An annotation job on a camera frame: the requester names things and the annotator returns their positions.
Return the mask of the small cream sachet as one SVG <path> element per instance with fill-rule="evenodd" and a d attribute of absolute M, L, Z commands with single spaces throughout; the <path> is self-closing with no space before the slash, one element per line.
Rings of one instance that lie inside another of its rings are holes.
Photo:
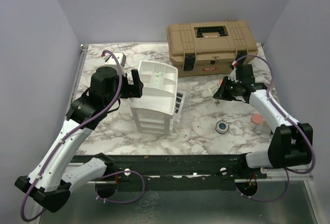
<path fill-rule="evenodd" d="M 211 95 L 215 94 L 219 90 L 219 85 L 212 85 L 208 88 Z"/>

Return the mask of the white plastic drawer organizer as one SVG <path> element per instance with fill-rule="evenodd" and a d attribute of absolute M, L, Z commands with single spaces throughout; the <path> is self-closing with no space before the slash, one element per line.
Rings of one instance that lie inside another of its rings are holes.
<path fill-rule="evenodd" d="M 177 97 L 178 69 L 166 63 L 142 60 L 138 73 L 142 97 L 130 101 L 138 132 L 171 135 Z"/>

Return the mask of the pink round makeup sponge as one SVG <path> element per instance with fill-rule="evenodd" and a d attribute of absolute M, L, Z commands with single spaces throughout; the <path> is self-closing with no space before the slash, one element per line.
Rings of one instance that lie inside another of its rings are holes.
<path fill-rule="evenodd" d="M 263 116 L 260 114 L 253 114 L 251 116 L 251 121 L 255 124 L 255 125 L 262 125 L 263 124 Z"/>

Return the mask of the eyeshadow palette package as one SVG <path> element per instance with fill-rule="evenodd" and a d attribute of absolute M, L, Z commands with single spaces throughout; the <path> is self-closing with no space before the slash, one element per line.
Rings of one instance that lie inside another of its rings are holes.
<path fill-rule="evenodd" d="M 180 114 L 183 104 L 186 98 L 186 92 L 185 91 L 178 91 L 176 94 L 176 102 L 175 102 L 175 114 Z"/>

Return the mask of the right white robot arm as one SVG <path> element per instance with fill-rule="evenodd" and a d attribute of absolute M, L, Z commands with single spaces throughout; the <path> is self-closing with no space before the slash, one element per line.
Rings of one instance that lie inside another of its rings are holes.
<path fill-rule="evenodd" d="M 288 168 L 310 164 L 315 166 L 312 150 L 313 129 L 308 123 L 300 123 L 289 115 L 272 97 L 264 83 L 255 81 L 251 64 L 234 63 L 232 72 L 224 77 L 213 98 L 240 101 L 254 107 L 268 123 L 273 133 L 267 150 L 244 155 L 237 165 L 242 178 L 249 178 L 256 168 Z"/>

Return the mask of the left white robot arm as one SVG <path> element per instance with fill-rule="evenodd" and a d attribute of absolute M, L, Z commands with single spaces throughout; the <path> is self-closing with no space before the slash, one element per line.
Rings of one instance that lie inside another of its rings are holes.
<path fill-rule="evenodd" d="M 90 87 L 73 101 L 58 137 L 38 166 L 26 176 L 20 176 L 15 186 L 45 210 L 55 213 L 68 201 L 71 193 L 87 182 L 108 180 L 115 171 L 114 161 L 99 153 L 73 172 L 66 168 L 80 145 L 111 113 L 120 99 L 142 97 L 143 83 L 139 72 L 131 70 L 133 84 L 126 73 L 113 67 L 99 67 L 91 76 Z"/>

